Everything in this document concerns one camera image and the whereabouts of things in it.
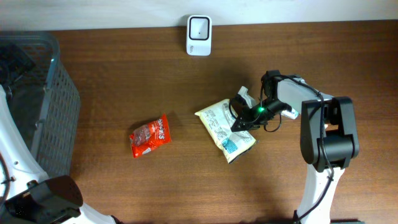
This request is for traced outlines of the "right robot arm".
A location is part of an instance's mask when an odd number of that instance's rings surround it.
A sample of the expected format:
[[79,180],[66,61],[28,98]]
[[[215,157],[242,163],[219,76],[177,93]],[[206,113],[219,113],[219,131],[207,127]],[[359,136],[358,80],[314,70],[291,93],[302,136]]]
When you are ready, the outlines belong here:
[[300,118],[300,150],[307,163],[307,176],[291,222],[331,223],[330,209],[338,182],[359,154],[352,99],[322,93],[299,75],[268,70],[261,78],[258,101],[239,91],[230,103],[240,107],[234,116],[233,132],[265,128],[284,112]]

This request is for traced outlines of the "red snack bag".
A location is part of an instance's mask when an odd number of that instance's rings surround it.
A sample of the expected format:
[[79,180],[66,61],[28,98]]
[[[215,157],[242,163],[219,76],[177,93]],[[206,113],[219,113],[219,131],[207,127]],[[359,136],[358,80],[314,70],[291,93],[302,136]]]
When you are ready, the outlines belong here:
[[171,141],[171,135],[167,115],[163,114],[157,120],[135,129],[129,138],[134,158],[141,157],[169,143]]

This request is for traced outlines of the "yellow snack bag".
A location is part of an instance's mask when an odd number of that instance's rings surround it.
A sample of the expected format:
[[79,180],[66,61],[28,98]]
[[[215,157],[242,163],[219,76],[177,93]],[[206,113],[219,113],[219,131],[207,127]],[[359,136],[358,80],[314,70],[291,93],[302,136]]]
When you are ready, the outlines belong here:
[[248,131],[232,132],[231,127],[236,121],[234,109],[229,111],[229,99],[208,106],[195,113],[210,134],[216,146],[223,152],[228,164],[235,161],[241,154],[251,150],[257,140]]

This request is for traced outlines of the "green tissue pack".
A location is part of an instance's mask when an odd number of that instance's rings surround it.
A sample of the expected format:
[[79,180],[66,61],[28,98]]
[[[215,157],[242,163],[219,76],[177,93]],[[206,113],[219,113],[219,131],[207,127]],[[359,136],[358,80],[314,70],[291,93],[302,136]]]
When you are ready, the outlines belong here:
[[299,112],[291,108],[289,110],[283,110],[281,112],[281,115],[285,116],[286,118],[296,119],[299,116]]

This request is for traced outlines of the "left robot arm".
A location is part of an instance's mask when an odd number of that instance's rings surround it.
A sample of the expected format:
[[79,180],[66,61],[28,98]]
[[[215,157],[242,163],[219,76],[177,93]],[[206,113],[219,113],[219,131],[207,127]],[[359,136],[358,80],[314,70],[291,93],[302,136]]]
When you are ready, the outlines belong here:
[[1,222],[116,223],[70,177],[80,99],[48,40],[1,39]]

